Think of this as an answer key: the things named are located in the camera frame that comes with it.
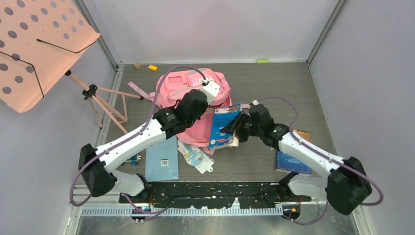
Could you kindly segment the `pink student backpack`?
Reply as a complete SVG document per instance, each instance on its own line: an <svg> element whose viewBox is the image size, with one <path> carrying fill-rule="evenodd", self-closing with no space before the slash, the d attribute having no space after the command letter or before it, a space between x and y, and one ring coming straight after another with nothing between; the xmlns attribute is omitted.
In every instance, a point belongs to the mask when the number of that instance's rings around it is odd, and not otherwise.
<svg viewBox="0 0 415 235"><path fill-rule="evenodd" d="M213 137L215 111L233 105L223 73L208 68L171 71L160 77L156 90L149 94L133 82L128 85L159 107L151 117L161 124L167 138L176 136L210 155L216 149L238 145L229 134Z"/></svg>

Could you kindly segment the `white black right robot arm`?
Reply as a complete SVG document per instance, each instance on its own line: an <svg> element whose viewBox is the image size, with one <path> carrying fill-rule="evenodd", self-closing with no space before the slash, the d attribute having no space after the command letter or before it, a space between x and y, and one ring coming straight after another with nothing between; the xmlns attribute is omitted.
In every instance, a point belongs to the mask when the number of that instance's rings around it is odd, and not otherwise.
<svg viewBox="0 0 415 235"><path fill-rule="evenodd" d="M240 142L258 137L269 147L302 161L319 177L295 174L280 181L282 199L292 201L297 196L309 196L328 202L343 215L349 215L371 195L372 187L362 163L355 157L344 159L311 144L285 124L274 122L267 108L253 105L246 114L240 112L221 129L234 134Z"/></svg>

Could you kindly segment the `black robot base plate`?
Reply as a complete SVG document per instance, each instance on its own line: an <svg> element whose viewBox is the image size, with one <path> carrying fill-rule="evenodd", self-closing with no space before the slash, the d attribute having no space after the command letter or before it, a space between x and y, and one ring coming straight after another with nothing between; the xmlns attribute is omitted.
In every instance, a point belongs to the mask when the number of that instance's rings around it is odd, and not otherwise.
<svg viewBox="0 0 415 235"><path fill-rule="evenodd" d="M296 196L277 182L156 182L143 196L130 199L158 209L227 209L235 202L242 209L266 209L282 202L311 201L311 197Z"/></svg>

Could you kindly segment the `blue paperback book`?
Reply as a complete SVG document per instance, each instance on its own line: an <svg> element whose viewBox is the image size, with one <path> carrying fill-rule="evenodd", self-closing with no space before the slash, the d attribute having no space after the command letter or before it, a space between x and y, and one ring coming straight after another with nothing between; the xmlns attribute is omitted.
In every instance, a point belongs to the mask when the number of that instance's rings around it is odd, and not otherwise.
<svg viewBox="0 0 415 235"><path fill-rule="evenodd" d="M209 139L209 149L224 148L224 144L229 141L233 134L223 134L221 129L228 125L242 111L242 105L223 106L214 109L212 127Z"/></svg>

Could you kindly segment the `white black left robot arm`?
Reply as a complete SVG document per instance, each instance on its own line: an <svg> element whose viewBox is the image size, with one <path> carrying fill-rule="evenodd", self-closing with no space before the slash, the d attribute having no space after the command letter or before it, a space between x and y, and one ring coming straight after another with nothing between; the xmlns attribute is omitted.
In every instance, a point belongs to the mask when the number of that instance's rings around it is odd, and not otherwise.
<svg viewBox="0 0 415 235"><path fill-rule="evenodd" d="M91 197L111 190L132 196L137 202L149 199L150 189L138 174L117 171L117 167L136 153L190 128L205 113L218 89L207 87L186 93L176 106L158 110L142 127L97 148L91 144L80 150L78 168Z"/></svg>

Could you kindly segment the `green paperback book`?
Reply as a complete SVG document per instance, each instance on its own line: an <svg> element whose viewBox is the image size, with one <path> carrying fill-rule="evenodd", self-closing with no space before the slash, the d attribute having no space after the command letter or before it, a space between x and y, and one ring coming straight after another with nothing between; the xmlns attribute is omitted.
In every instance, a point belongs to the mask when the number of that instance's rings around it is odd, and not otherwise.
<svg viewBox="0 0 415 235"><path fill-rule="evenodd" d="M224 147L238 147L239 145L239 139L235 136L235 134L233 134L230 138L229 141L224 144Z"/></svg>

